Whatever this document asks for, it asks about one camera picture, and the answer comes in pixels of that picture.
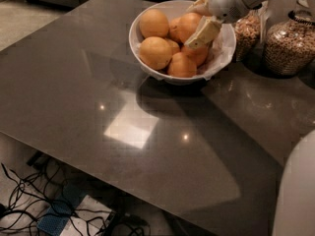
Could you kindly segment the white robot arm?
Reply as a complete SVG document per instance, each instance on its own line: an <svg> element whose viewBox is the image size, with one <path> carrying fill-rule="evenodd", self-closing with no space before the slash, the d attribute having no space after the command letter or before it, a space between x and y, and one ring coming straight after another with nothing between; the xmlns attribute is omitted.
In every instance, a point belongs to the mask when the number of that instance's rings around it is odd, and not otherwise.
<svg viewBox="0 0 315 236"><path fill-rule="evenodd" d="M267 0L197 0L188 8L213 24L234 23ZM310 9L315 0L306 0ZM272 236L315 236L315 131L295 146L286 162Z"/></svg>

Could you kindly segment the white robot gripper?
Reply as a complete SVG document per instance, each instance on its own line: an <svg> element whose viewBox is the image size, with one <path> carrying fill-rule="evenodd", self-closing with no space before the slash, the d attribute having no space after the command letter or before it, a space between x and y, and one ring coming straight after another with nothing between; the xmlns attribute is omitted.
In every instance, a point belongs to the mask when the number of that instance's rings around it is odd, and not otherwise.
<svg viewBox="0 0 315 236"><path fill-rule="evenodd" d="M237 22L248 14L249 8L243 0L196 0L186 12L203 16L194 33L184 42L185 46L197 49L209 44L219 35L222 22Z"/></svg>

